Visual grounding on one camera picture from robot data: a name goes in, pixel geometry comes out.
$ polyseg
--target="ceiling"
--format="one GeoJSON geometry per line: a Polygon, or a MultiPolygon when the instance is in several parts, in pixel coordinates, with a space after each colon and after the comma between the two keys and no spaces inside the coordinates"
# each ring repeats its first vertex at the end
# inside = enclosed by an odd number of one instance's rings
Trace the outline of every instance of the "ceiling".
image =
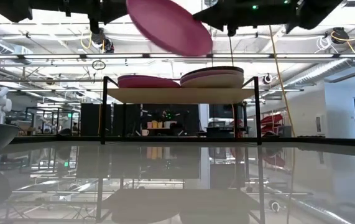
{"type": "MultiPolygon", "coordinates": [[[[206,8],[203,0],[174,0],[177,4],[183,6],[191,13],[196,13],[206,8]]],[[[87,15],[72,14],[71,17],[65,17],[64,12],[51,12],[33,10],[31,21],[26,19],[19,24],[13,24],[0,15],[0,39],[11,44],[24,46],[32,51],[33,54],[98,54],[100,49],[89,45],[89,23],[87,15]]],[[[284,26],[271,26],[272,35],[275,38],[277,53],[335,53],[343,52],[349,49],[347,44],[331,44],[324,50],[320,49],[320,39],[325,32],[331,32],[334,27],[344,27],[351,38],[355,37],[355,7],[337,7],[322,23],[313,30],[294,28],[289,34],[284,33],[284,26]]],[[[226,31],[206,28],[212,33],[214,40],[213,53],[272,53],[272,43],[270,41],[269,26],[241,27],[237,35],[230,40],[226,31]]],[[[110,38],[115,47],[115,53],[168,53],[154,45],[143,37],[132,24],[129,16],[124,16],[110,24],[104,26],[104,33],[110,38]]],[[[96,78],[110,76],[116,78],[123,74],[142,74],[153,75],[166,78],[179,78],[186,72],[192,70],[210,67],[212,65],[231,65],[230,60],[218,60],[211,63],[209,60],[191,60],[184,59],[146,59],[130,58],[108,60],[107,67],[102,72],[97,72],[87,64],[77,60],[35,60],[31,65],[25,66],[25,72],[30,74],[29,78],[62,78],[62,79],[80,79],[96,78]],[[52,63],[75,63],[74,66],[54,67],[52,63]]],[[[13,64],[13,62],[0,62],[15,67],[5,66],[3,69],[22,75],[22,64],[13,64]]],[[[245,79],[253,76],[261,76],[266,73],[275,75],[277,69],[274,62],[256,62],[246,61],[234,63],[235,66],[244,69],[245,79]]],[[[313,62],[299,63],[295,61],[281,62],[279,67],[282,72],[282,78],[292,77],[302,70],[314,65],[313,62]]],[[[47,86],[40,84],[41,88],[62,88],[60,86],[47,86]]],[[[79,83],[82,88],[102,88],[100,83],[79,83]]]]}

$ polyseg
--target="wooden shelf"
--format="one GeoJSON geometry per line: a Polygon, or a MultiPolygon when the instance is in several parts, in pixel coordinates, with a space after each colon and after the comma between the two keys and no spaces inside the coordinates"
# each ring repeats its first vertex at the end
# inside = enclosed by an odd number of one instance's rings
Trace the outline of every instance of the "wooden shelf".
{"type": "Polygon", "coordinates": [[[233,104],[254,95],[253,89],[239,88],[115,88],[108,95],[122,103],[233,104]]]}

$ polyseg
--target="black machine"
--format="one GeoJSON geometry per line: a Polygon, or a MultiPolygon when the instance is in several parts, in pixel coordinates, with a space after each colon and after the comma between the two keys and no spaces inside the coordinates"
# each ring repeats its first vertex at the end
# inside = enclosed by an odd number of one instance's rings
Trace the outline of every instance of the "black machine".
{"type": "MultiPolygon", "coordinates": [[[[234,36],[238,27],[286,24],[288,34],[294,27],[315,28],[342,0],[205,0],[209,8],[194,19],[234,36]]],[[[32,19],[32,10],[87,14],[90,30],[100,34],[98,22],[107,24],[127,14],[125,0],[0,0],[0,14],[12,22],[32,19]]]]}

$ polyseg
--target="shelf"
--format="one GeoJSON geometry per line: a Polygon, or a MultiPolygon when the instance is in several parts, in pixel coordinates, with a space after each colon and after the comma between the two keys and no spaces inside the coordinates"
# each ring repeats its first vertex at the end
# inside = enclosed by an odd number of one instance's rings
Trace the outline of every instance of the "shelf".
{"type": "Polygon", "coordinates": [[[235,88],[116,88],[108,95],[134,104],[233,104],[254,95],[253,89],[235,88]]]}

